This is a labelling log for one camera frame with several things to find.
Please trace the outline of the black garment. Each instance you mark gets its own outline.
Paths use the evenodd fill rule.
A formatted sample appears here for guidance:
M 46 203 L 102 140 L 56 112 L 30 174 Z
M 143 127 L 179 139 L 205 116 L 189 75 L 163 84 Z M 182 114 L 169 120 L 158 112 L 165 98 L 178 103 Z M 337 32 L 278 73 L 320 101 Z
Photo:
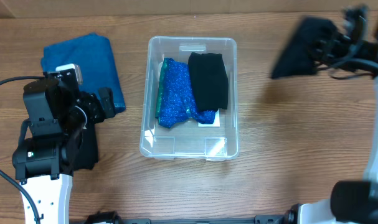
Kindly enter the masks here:
M 192 52 L 188 67 L 198 109 L 226 110 L 229 102 L 229 80 L 222 54 Z
M 336 31 L 337 27 L 329 19 L 302 18 L 276 61 L 270 78 L 317 74 L 315 59 L 311 56 L 316 50 L 313 44 L 320 39 L 329 39 Z

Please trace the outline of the blue green sequin garment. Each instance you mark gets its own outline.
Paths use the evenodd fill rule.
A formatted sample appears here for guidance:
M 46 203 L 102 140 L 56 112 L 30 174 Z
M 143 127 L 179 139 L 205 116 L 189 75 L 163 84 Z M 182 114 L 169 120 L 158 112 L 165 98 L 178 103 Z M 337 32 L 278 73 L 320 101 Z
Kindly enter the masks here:
M 160 71 L 155 118 L 158 124 L 171 128 L 177 123 L 194 119 L 212 124 L 216 111 L 197 108 L 192 92 L 188 64 L 165 58 Z

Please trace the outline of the clear plastic storage bin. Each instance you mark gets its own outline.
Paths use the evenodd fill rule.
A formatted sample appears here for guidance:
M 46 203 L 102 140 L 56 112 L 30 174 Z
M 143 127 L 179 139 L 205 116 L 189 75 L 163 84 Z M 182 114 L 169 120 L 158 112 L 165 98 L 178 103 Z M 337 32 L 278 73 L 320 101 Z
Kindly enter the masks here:
M 148 45 L 140 153 L 154 159 L 235 159 L 237 100 L 234 39 L 154 36 Z

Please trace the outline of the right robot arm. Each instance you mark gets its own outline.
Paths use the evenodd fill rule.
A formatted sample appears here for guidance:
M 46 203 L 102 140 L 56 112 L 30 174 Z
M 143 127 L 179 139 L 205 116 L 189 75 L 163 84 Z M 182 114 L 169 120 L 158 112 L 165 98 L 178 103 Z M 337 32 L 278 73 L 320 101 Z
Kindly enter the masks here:
M 273 79 L 318 73 L 335 80 L 363 78 L 374 94 L 369 147 L 346 159 L 345 170 L 355 173 L 337 181 L 328 198 L 293 207 L 285 223 L 378 223 L 378 27 L 368 40 L 368 13 L 363 4 L 346 8 L 341 28 L 322 17 L 302 18 L 273 69 Z

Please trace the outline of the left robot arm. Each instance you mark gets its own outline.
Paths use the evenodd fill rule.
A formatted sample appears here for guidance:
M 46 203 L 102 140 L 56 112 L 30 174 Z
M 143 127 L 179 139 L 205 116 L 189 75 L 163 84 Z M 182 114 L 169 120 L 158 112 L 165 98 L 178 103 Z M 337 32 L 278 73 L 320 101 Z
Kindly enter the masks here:
M 99 160 L 95 125 L 116 115 L 111 88 L 79 89 L 76 68 L 45 72 L 24 87 L 28 119 L 12 155 L 26 223 L 68 223 L 74 172 Z

